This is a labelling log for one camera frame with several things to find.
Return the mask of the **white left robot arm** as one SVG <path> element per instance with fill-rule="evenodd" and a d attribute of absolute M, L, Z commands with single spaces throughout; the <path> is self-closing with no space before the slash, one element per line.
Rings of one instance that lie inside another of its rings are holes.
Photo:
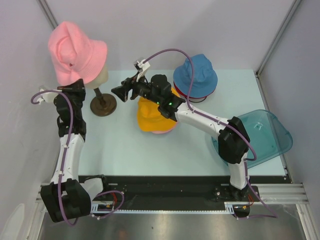
<path fill-rule="evenodd" d="M 60 86 L 54 93 L 60 150 L 50 183 L 41 187 L 40 196 L 54 223 L 69 223 L 89 215 L 94 198 L 107 199 L 111 188 L 103 183 L 101 176 L 79 182 L 80 156 L 87 133 L 82 115 L 86 98 L 83 80 Z"/>

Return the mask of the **yellow hat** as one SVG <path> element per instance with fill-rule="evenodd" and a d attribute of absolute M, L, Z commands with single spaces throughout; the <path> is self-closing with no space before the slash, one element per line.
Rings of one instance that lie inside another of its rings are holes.
<path fill-rule="evenodd" d="M 137 104 L 137 124 L 143 132 L 165 131 L 177 122 L 162 116 L 158 105 L 150 100 L 140 97 Z"/>

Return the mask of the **red bucket hat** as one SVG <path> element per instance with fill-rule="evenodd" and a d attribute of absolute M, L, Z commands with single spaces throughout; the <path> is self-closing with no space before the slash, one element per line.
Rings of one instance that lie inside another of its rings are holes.
<path fill-rule="evenodd" d="M 180 89 L 176 86 L 175 83 L 173 84 L 173 86 L 174 86 L 175 90 L 178 92 L 178 94 L 179 94 L 180 96 L 184 97 L 185 99 L 187 98 L 187 95 L 184 94 L 182 91 L 180 91 Z"/>

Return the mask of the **blue hat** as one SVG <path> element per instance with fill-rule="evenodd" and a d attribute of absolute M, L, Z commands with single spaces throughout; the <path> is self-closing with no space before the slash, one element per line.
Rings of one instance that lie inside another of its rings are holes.
<path fill-rule="evenodd" d="M 204 54 L 191 57 L 193 63 L 193 82 L 189 97 L 201 98 L 215 91 L 218 76 L 211 61 Z M 192 79 L 192 66 L 188 58 L 173 72 L 173 83 L 184 94 L 188 94 Z"/>

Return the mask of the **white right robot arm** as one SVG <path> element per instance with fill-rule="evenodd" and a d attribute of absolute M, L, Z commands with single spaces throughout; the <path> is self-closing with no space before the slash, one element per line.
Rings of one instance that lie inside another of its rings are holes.
<path fill-rule="evenodd" d="M 221 118 L 188 105 L 172 92 L 172 86 L 163 74 L 154 75 L 150 81 L 144 76 L 128 77 L 111 92 L 123 102 L 137 97 L 147 99 L 157 104 L 158 112 L 166 119 L 188 124 L 216 139 L 218 155 L 229 167 L 229 194 L 237 201 L 248 196 L 249 178 L 245 159 L 250 138 L 238 117 Z"/>

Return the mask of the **pink bucket hat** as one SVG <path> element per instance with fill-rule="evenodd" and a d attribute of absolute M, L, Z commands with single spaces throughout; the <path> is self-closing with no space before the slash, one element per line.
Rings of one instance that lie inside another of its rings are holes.
<path fill-rule="evenodd" d="M 167 129 L 167 130 L 157 130 L 157 131 L 152 131 L 153 134 L 166 134 L 171 132 L 173 129 L 176 128 L 176 126 L 178 125 L 178 122 L 175 122 L 175 124 L 172 126 L 172 128 Z"/>

